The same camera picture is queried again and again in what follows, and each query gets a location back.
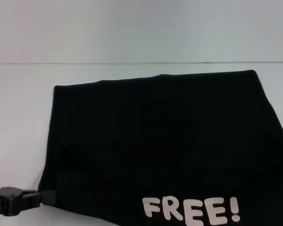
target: white surface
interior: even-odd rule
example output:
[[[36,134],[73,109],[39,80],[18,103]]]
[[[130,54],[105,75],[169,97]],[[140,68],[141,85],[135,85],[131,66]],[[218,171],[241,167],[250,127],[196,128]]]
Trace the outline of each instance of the white surface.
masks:
[[[283,0],[0,0],[0,63],[283,61]]]
[[[0,65],[0,187],[36,189],[45,164],[55,85],[70,85],[162,73],[257,71],[283,126],[283,64],[202,65]],[[2,226],[106,226],[99,219],[56,208],[0,216]]]

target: folded black garment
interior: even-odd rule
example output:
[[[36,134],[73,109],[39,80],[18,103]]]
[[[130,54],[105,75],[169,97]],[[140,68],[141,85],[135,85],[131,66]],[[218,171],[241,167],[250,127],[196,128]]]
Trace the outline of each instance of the folded black garment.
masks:
[[[39,190],[120,226],[283,226],[283,129],[255,71],[56,86]]]

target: white wall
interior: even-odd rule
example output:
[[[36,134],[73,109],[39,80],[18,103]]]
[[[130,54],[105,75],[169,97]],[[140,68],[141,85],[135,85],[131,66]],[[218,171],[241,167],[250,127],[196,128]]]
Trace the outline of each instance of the white wall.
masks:
[[[283,0],[0,0],[0,187],[37,188],[55,85],[253,69],[283,126],[283,64],[126,64],[209,61],[283,62]],[[42,206],[0,225],[109,223]]]

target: exclamation mark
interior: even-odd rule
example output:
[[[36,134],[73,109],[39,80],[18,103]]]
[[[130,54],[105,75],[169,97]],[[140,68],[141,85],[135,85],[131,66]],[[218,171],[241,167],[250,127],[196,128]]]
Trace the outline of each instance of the exclamation mark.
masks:
[[[239,213],[239,207],[238,207],[238,200],[236,197],[232,197],[230,199],[230,205],[231,205],[231,211],[234,215],[232,215],[232,220],[234,222],[240,221],[240,216],[237,215]]]

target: white lettering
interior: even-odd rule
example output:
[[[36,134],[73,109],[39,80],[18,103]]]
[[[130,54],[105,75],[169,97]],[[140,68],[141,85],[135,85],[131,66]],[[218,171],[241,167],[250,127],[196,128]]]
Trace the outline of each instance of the white lettering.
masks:
[[[160,212],[160,208],[158,206],[151,205],[151,203],[160,204],[160,200],[158,198],[143,198],[142,203],[147,217],[151,218],[152,212]]]
[[[216,214],[225,213],[224,207],[214,207],[213,204],[224,203],[224,198],[209,198],[204,201],[208,212],[208,218],[211,225],[223,225],[227,223],[226,217],[217,217]]]
[[[183,201],[185,224],[187,226],[204,226],[201,220],[195,220],[193,217],[203,216],[201,210],[193,210],[192,206],[201,207],[203,202],[196,199],[187,199]]]
[[[177,211],[179,207],[179,201],[174,196],[166,196],[162,198],[162,207],[164,216],[167,220],[171,219],[172,213],[178,220],[183,220],[183,216]]]

